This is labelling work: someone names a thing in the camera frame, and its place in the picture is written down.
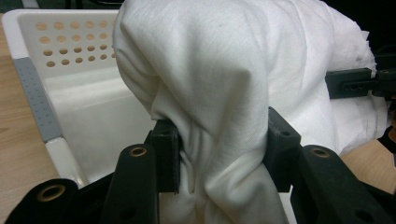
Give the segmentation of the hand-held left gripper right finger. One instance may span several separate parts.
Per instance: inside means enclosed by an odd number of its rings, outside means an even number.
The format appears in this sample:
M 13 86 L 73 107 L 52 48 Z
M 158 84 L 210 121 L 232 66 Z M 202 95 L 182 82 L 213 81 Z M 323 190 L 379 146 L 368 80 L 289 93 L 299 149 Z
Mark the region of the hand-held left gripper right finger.
M 268 110 L 268 134 L 262 160 L 278 192 L 289 192 L 291 164 L 298 155 L 301 136 L 272 107 Z

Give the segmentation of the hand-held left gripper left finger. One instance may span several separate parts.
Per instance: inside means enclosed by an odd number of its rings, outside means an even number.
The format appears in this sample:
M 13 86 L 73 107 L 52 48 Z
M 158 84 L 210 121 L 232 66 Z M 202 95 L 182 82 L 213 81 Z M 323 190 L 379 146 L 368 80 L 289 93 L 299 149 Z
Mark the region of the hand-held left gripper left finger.
M 145 143 L 150 145 L 156 154 L 159 192 L 179 194 L 179 151 L 183 144 L 176 125 L 168 119 L 157 120 Z

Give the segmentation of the white perforated plastic basket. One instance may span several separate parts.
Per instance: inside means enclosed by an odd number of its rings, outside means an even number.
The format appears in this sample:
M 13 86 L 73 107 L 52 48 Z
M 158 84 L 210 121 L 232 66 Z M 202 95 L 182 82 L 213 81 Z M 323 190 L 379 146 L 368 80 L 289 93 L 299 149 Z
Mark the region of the white perforated plastic basket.
M 35 124 L 60 177 L 80 187 L 112 173 L 155 123 L 122 81 L 114 10 L 16 9 L 2 19 Z

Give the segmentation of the white cloth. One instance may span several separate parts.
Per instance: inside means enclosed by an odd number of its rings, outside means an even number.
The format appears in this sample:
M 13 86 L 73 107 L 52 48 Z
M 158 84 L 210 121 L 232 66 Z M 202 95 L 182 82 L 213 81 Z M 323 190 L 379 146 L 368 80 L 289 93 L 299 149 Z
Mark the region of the white cloth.
M 163 224 L 286 224 L 262 164 L 274 108 L 306 145 L 345 153 L 388 126 L 385 101 L 333 100 L 326 74 L 374 68 L 367 33 L 322 0 L 124 0 L 120 75 L 181 135 L 181 184 Z

